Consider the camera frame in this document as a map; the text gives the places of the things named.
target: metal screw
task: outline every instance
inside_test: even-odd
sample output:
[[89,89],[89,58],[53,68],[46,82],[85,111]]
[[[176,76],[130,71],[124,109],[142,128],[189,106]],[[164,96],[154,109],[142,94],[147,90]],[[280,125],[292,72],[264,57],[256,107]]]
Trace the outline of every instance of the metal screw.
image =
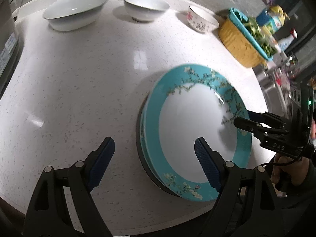
[[264,172],[264,167],[263,166],[258,166],[257,169],[258,169],[259,172]]
[[233,166],[234,166],[234,163],[231,162],[231,161],[226,161],[226,162],[225,162],[225,165],[226,165],[227,167],[233,167]]
[[84,165],[83,161],[77,161],[75,164],[76,167],[82,167],[83,165]]
[[51,166],[47,166],[47,167],[44,168],[44,171],[45,171],[46,173],[50,172],[51,170],[52,170],[52,167],[51,167]]

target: white plate center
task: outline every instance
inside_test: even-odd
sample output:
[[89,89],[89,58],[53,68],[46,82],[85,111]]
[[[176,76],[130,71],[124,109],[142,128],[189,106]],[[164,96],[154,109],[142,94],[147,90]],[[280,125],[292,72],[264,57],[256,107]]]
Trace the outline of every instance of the white plate center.
[[228,105],[220,105],[214,90],[203,84],[196,84],[188,92],[182,89],[181,94],[175,90],[167,97],[159,116],[159,139],[165,158],[177,174],[192,182],[207,182],[194,153],[194,142],[199,137],[204,137],[224,160],[233,159],[237,130],[230,123],[222,125],[224,117],[232,117],[227,110]]

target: yellow basket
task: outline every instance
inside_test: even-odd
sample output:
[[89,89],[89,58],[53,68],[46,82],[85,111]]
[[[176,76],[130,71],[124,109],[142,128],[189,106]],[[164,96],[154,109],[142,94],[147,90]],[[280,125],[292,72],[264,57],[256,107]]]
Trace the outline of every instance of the yellow basket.
[[218,31],[218,35],[227,50],[246,68],[252,68],[261,63],[266,64],[266,60],[230,19],[224,22]]

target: teal basket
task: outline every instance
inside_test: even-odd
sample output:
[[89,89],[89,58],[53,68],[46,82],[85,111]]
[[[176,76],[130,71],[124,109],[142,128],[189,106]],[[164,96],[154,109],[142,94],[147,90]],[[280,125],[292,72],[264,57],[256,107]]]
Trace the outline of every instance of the teal basket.
[[247,28],[244,26],[244,24],[241,23],[239,18],[235,15],[235,12],[238,12],[239,15],[244,19],[248,20],[248,17],[244,15],[240,10],[236,8],[230,8],[230,14],[228,18],[234,23],[234,25],[240,30],[241,33],[247,38],[247,40],[253,45],[253,47],[260,53],[260,55],[267,61],[272,61],[273,56],[268,57],[265,51],[260,47],[260,45],[257,43],[257,41],[252,37],[252,35],[249,33]]

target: small bowl with flower print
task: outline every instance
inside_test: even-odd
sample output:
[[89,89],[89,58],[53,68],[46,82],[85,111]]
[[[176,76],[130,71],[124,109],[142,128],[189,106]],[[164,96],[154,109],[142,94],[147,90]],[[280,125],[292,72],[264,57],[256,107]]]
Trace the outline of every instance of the small bowl with flower print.
[[186,18],[189,25],[200,33],[208,33],[219,27],[218,21],[210,13],[195,5],[189,5]]

